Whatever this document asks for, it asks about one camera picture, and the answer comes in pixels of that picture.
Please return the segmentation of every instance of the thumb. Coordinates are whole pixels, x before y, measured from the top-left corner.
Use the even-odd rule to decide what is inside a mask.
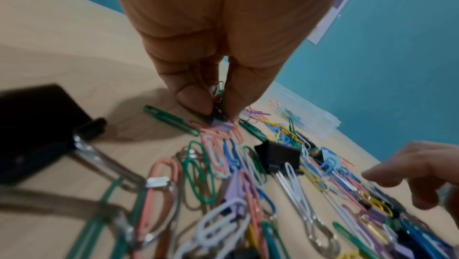
[[[270,67],[248,67],[229,57],[229,69],[223,112],[231,121],[237,120],[240,112],[258,100],[282,68],[282,64]]]

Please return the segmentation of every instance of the plastic container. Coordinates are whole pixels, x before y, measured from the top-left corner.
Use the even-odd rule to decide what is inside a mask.
[[[269,86],[258,103],[273,110],[287,123],[288,118],[292,117],[296,127],[313,134],[319,140],[327,139],[341,124],[332,114],[276,82]]]

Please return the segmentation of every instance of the pile of paper clips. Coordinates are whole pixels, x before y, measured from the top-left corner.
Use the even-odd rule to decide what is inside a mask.
[[[260,141],[275,141],[300,153],[299,162],[281,161],[281,168],[272,171],[256,151],[242,145],[238,124],[217,119],[207,125],[184,121],[152,106],[145,106],[143,110],[162,122],[199,137],[200,141],[191,141],[173,158],[158,160],[145,179],[75,134],[73,143],[78,156],[119,177],[99,202],[0,188],[0,203],[40,205],[53,212],[60,209],[67,215],[73,210],[72,206],[77,205],[92,216],[67,259],[90,258],[102,229],[109,223],[116,226],[118,234],[110,259],[121,259],[126,254],[133,259],[144,258],[145,248],[160,239],[165,239],[161,258],[167,259],[290,259],[279,236],[276,207],[264,191],[268,172],[284,189],[303,220],[309,243],[327,259],[458,258],[452,246],[441,240],[425,223],[408,214],[399,202],[350,172],[350,162],[329,149],[317,148],[311,140],[297,132],[291,119],[287,128],[269,121],[269,114],[250,109],[246,111],[249,119],[239,120],[239,125]],[[273,134],[265,135],[255,126],[256,123],[266,125]],[[169,168],[170,175],[160,176],[162,168]],[[315,213],[298,175],[308,178],[337,212],[348,229],[333,222],[334,229],[358,251],[341,253],[336,235]],[[206,184],[207,191],[197,187],[196,180]],[[215,180],[221,180],[219,190]],[[207,205],[210,211],[197,223],[193,237],[178,246],[175,230],[187,181],[196,199]],[[109,202],[121,186],[139,194],[130,212]],[[163,212],[166,215],[159,224],[154,224],[153,201],[158,191],[165,193]],[[340,200],[349,203],[350,207],[339,203]],[[327,242],[322,242],[319,237],[326,238]],[[202,253],[206,253],[206,257],[197,256]]]

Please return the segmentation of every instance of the large black binder clip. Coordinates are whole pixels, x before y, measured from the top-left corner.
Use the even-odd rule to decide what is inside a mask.
[[[96,120],[59,85],[0,93],[0,183],[16,183],[75,148],[75,134],[92,140],[107,122]]]
[[[254,148],[267,173],[284,172],[286,162],[292,165],[297,174],[301,173],[298,171],[301,157],[300,150],[269,140]]]

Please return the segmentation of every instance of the table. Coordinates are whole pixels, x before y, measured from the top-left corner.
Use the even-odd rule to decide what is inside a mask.
[[[91,117],[108,120],[107,133],[95,145],[144,176],[158,158],[173,156],[190,141],[190,136],[142,113],[142,107],[150,104],[184,119],[193,117],[168,94],[124,15],[87,0],[0,0],[0,12],[0,90],[59,83]],[[259,143],[242,132],[245,144]],[[355,173],[378,163],[339,131],[327,141],[311,139],[355,164]],[[310,182],[305,177],[300,181],[326,225],[331,228],[332,221],[341,222]],[[109,180],[75,157],[64,156],[18,187],[98,200],[109,185]],[[307,242],[300,218],[273,178],[266,191],[278,207],[279,231],[291,258],[320,258]],[[443,209],[420,211],[412,207],[406,183],[386,191],[448,243],[459,244],[459,232]],[[188,183],[184,196],[188,206],[182,205],[179,217],[179,243],[190,238],[193,225],[202,216],[202,208]],[[136,195],[120,190],[111,202],[131,209],[135,198]],[[63,258],[84,223],[53,214],[2,209],[0,258]],[[351,250],[342,238],[339,240],[343,250]],[[113,234],[104,230],[93,258],[108,258],[113,244]],[[146,254],[153,254],[155,247]]]

